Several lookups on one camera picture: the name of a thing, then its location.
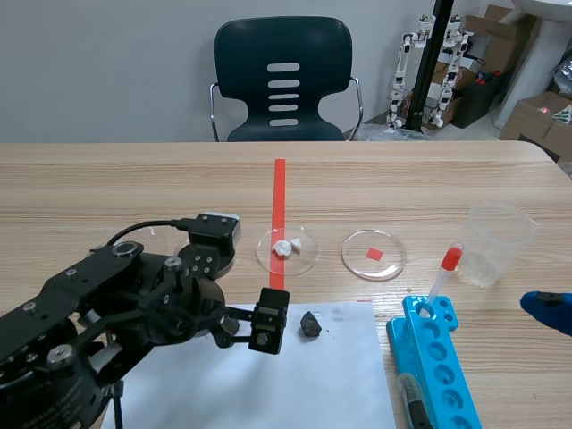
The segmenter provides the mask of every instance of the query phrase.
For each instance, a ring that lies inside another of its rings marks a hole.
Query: red square paper
[[[369,250],[367,250],[366,257],[369,257],[374,261],[380,261],[382,259],[382,256],[383,252],[381,250],[378,250],[376,248],[370,248]]]

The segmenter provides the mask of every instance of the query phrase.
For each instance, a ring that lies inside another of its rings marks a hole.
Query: gray wall
[[[480,6],[457,0],[455,10]],[[215,33],[256,16],[344,21],[368,119],[386,110],[401,34],[432,9],[428,0],[1,0],[0,142],[212,140]],[[320,110],[343,130],[358,117],[350,90]],[[217,115],[225,138],[246,107],[218,97]]]

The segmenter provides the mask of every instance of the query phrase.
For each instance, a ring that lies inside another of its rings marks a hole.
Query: red tape line
[[[272,203],[272,236],[270,239],[270,279],[272,289],[284,290],[284,258],[272,251],[278,240],[284,240],[286,222],[286,160],[274,161],[274,194]]]

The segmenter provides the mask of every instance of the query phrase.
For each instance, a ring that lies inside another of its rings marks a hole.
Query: black rock
[[[322,326],[318,323],[318,319],[309,311],[300,320],[300,325],[302,326],[302,332],[307,337],[315,338],[322,331]]]

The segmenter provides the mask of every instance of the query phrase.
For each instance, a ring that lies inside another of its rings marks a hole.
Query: blue test tube rack
[[[422,317],[425,300],[406,297],[405,317],[387,323],[397,371],[419,381],[433,429],[483,429],[450,337],[458,328],[455,310],[449,298],[437,297],[430,317]]]

